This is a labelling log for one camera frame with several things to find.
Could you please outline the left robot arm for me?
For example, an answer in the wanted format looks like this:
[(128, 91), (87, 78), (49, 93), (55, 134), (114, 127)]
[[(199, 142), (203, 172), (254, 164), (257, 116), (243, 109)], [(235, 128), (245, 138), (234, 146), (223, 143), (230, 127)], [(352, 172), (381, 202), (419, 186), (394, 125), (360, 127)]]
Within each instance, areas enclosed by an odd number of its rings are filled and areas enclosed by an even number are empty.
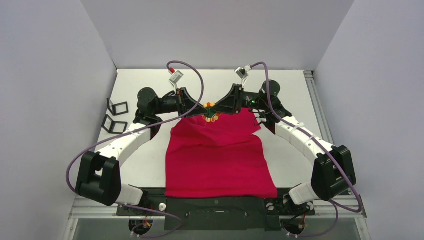
[(122, 137), (97, 152), (87, 151), (81, 156), (75, 193), (105, 206), (128, 204), (136, 215), (145, 214), (149, 210), (149, 201), (143, 190), (122, 183), (121, 166), (158, 134), (163, 124), (160, 114), (178, 113), (182, 117), (192, 117), (207, 112), (184, 87), (163, 97), (158, 97), (150, 87), (142, 88), (137, 94), (135, 119)]

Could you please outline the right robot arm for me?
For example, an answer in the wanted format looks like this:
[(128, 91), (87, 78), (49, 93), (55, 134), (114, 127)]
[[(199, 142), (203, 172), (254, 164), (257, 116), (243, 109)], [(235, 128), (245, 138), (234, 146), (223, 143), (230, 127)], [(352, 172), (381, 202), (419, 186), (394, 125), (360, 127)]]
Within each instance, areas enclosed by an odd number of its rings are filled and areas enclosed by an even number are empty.
[(234, 84), (230, 92), (211, 107), (211, 111), (233, 115), (245, 108), (256, 112), (271, 133), (286, 140), (311, 162), (311, 180), (295, 186), (282, 199), (283, 209), (294, 214), (302, 204), (332, 200), (352, 188), (357, 179), (351, 151), (344, 145), (337, 147), (328, 143), (309, 131), (282, 105), (280, 90), (280, 84), (274, 80), (265, 81), (257, 93)]

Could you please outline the orange yellow pompom brooch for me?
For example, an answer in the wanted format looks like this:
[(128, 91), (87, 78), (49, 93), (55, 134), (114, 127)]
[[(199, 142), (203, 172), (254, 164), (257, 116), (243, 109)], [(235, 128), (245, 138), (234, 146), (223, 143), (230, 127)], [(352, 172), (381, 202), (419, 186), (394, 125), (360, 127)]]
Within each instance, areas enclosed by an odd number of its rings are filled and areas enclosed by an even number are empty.
[(207, 102), (203, 105), (206, 110), (206, 114), (202, 116), (202, 119), (205, 120), (207, 123), (215, 123), (221, 116), (221, 113), (215, 112), (212, 109), (215, 105), (216, 104), (214, 102)]

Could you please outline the red t-shirt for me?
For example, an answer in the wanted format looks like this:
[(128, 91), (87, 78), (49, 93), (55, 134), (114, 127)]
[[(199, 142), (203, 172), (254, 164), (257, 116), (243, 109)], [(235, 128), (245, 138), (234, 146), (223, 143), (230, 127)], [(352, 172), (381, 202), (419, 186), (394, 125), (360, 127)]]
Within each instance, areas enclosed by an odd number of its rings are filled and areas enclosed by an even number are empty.
[(170, 132), (165, 156), (165, 194), (173, 198), (258, 197), (278, 195), (248, 110), (180, 120)]

